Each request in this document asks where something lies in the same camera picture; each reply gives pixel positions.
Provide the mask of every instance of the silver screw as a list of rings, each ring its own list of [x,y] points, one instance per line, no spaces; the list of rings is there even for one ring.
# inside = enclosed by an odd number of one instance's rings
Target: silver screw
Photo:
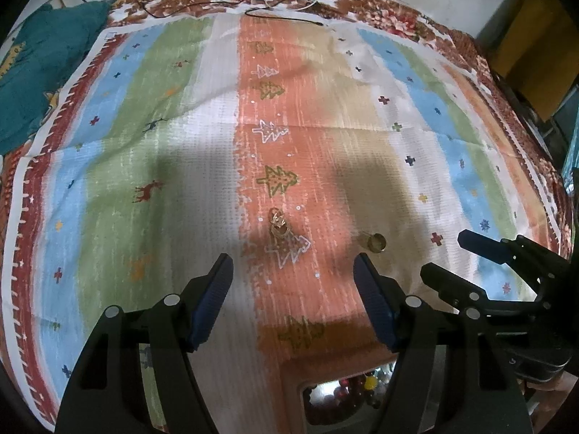
[[[409,295],[406,297],[406,305],[412,307],[413,309],[417,309],[422,305],[422,300],[418,297],[415,297],[414,295]]]
[[[165,297],[165,298],[163,299],[163,303],[164,303],[167,307],[172,307],[173,305],[177,305],[180,300],[181,300],[181,298],[179,297],[179,295],[177,295],[177,294],[169,294],[169,295],[167,295],[167,297]]]
[[[115,306],[115,305],[111,305],[110,307],[108,307],[105,310],[105,316],[107,318],[114,318],[115,316],[117,316],[119,314],[119,307]]]
[[[472,307],[470,309],[467,309],[465,313],[467,314],[467,317],[469,317],[471,320],[478,320],[481,317],[479,311],[477,309],[473,309]]]

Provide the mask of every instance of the bed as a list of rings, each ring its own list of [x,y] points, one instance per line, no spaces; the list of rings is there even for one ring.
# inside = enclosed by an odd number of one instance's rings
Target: bed
[[[190,361],[222,433],[299,432],[304,388],[393,360],[352,280],[358,253],[438,309],[430,261],[490,298],[534,298],[461,250],[463,229],[570,254],[561,178],[467,34],[395,0],[284,0],[269,18],[228,1],[117,0],[4,159],[0,355],[48,428],[103,310],[178,293],[221,252],[233,285]]]

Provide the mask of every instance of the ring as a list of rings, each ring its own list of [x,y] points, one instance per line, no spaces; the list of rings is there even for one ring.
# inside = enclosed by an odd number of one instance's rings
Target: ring
[[[372,253],[381,253],[386,249],[386,238],[380,233],[374,233],[368,238],[368,249]]]

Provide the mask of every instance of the orange stripe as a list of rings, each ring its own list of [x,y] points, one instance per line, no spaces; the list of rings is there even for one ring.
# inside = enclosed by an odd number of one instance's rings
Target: orange stripe
[[[525,209],[529,220],[529,227],[533,240],[542,246],[549,247],[545,210],[540,198],[529,183],[525,171],[520,166],[520,155],[515,151],[505,132],[501,129],[500,120],[493,116],[481,95],[472,87],[468,80],[455,69],[446,66],[445,69],[452,76],[461,89],[462,94],[475,110],[478,117],[485,124],[486,130],[499,150],[507,166],[508,173],[519,194],[519,200]]]
[[[320,128],[334,126],[326,104],[318,99],[315,63],[304,56],[309,50],[327,49],[308,47],[299,37],[301,27],[244,17],[238,46],[235,157],[241,176],[237,189],[242,208],[240,236],[246,243],[244,256],[254,287],[258,347],[265,355],[279,432],[288,432],[282,364],[328,350],[367,348],[369,342],[375,342],[352,279],[352,260],[358,252],[352,239],[355,227],[343,193],[336,186],[332,137]],[[326,30],[312,26],[308,31]],[[256,38],[268,46],[252,43]],[[259,79],[255,73],[258,64],[280,74]],[[273,92],[281,91],[279,87],[284,92],[261,99],[260,82],[271,82],[277,85]],[[259,120],[284,125],[289,133],[263,144],[261,135],[252,132]],[[258,178],[265,177],[266,165],[295,173],[298,183],[289,186],[285,194],[276,192],[270,198],[266,185],[257,183]],[[288,260],[283,269],[279,269],[275,255],[264,251],[271,240],[268,218],[273,207],[286,213],[294,233],[312,243],[295,264]]]

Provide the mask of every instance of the teal fabric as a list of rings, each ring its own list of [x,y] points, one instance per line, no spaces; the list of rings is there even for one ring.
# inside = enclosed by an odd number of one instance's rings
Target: teal fabric
[[[25,43],[0,78],[0,154],[22,145],[48,110],[45,93],[62,88],[106,23],[111,1],[72,8],[41,6],[22,25],[14,44]]]
[[[577,111],[577,118],[575,119],[575,128],[573,130],[571,145],[569,145],[565,164],[563,165],[563,171],[561,172],[561,175],[563,176],[563,184],[569,194],[573,192],[572,171],[574,168],[579,168],[579,110]]]

